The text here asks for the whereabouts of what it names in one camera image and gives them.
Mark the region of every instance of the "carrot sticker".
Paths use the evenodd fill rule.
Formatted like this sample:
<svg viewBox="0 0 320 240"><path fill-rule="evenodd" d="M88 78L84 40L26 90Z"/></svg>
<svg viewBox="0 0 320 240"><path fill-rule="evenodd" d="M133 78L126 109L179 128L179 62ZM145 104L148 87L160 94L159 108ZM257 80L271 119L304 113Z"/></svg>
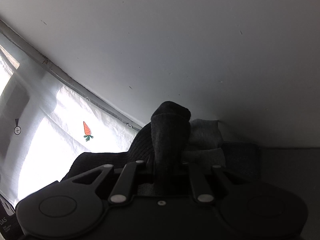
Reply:
<svg viewBox="0 0 320 240"><path fill-rule="evenodd" d="M93 138L93 136L91 135L91 130L90 128L87 126L87 124L85 122L83 122L83 126L84 126L84 134L85 134L85 141L89 141L90 137Z"/></svg>

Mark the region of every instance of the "white wall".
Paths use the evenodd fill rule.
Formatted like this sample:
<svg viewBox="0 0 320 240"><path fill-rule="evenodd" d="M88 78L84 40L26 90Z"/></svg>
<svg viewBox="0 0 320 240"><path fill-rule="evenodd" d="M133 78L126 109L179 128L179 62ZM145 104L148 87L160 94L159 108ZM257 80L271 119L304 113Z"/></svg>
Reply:
<svg viewBox="0 0 320 240"><path fill-rule="evenodd" d="M0 0L0 18L142 126L171 100L260 145L319 147L319 8L320 0Z"/></svg>

